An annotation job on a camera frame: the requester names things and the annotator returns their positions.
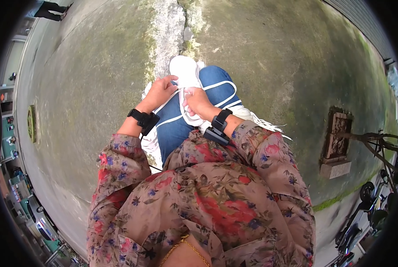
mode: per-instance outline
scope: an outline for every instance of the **black pants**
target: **black pants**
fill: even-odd
[[[49,11],[55,11],[59,13],[64,13],[67,10],[66,6],[59,6],[57,3],[53,2],[43,2],[37,13],[34,15],[39,18],[47,18],[50,20],[60,21],[61,15],[55,15]]]

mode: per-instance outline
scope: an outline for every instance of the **gold bracelet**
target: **gold bracelet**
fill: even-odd
[[[181,242],[186,243],[187,245],[189,245],[189,246],[199,255],[199,257],[203,260],[203,262],[205,263],[205,265],[206,265],[207,267],[210,267],[209,264],[207,263],[206,259],[200,254],[200,252],[199,252],[192,244],[190,244],[189,242],[186,241],[186,238],[188,238],[189,236],[190,236],[189,234],[186,234],[186,235],[181,236],[181,240],[180,240],[178,243],[176,243],[176,244],[169,250],[169,252],[166,254],[166,256],[164,257],[164,259],[163,259],[162,262],[160,263],[159,267],[162,267],[163,263],[168,259],[169,255],[172,253],[172,251],[173,251],[176,247],[178,247],[178,246],[180,245]]]

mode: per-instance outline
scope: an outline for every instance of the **parked car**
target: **parked car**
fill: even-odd
[[[48,241],[56,241],[58,229],[34,195],[28,198],[27,209],[41,236]]]

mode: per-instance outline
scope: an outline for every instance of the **pedestrian's legs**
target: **pedestrian's legs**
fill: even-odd
[[[43,6],[41,6],[40,9],[37,11],[37,13],[34,15],[35,17],[46,18],[54,21],[61,21],[61,15],[55,15],[53,13],[50,13],[47,9],[42,7]]]
[[[43,7],[44,9],[46,9],[48,11],[55,11],[55,12],[59,12],[59,13],[64,13],[67,10],[66,6],[60,6],[57,3],[46,2],[46,1],[43,2],[41,7]]]
[[[157,113],[160,117],[159,123],[178,117],[181,115],[179,93],[175,94],[173,98]],[[193,126],[188,125],[183,117],[175,121],[171,121],[160,125],[157,128],[157,141],[159,142],[160,154],[162,155],[162,162],[165,165],[166,159],[177,147],[179,147],[184,140],[189,137],[189,133],[193,130]]]
[[[230,81],[233,82],[228,75],[228,73],[223,70],[220,67],[217,66],[208,66],[204,67],[203,69],[200,70],[199,72],[199,79],[203,85],[203,87],[207,87],[209,85],[213,85],[222,81]],[[219,85],[217,87],[208,89],[205,91],[209,101],[211,104],[216,105],[227,98],[229,98],[233,93],[234,93],[234,88],[231,84],[229,83],[223,83],[222,85]],[[227,106],[228,104],[231,104],[233,102],[236,102],[239,100],[239,97],[237,95],[234,95],[230,100],[228,100],[226,103],[222,104],[220,108],[223,108]]]

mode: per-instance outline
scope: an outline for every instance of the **black sensor device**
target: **black sensor device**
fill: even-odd
[[[160,120],[160,117],[153,112],[147,114],[145,112],[139,112],[136,109],[132,109],[127,116],[132,117],[138,121],[137,125],[142,128],[141,134],[143,136],[147,136],[151,129],[153,129],[153,127]]]
[[[229,109],[221,110],[218,116],[214,116],[211,122],[211,127],[206,129],[203,137],[217,142],[220,145],[227,146],[230,142],[230,138],[224,133],[224,129],[227,126],[227,122],[225,120],[230,114],[233,114],[233,112]]]

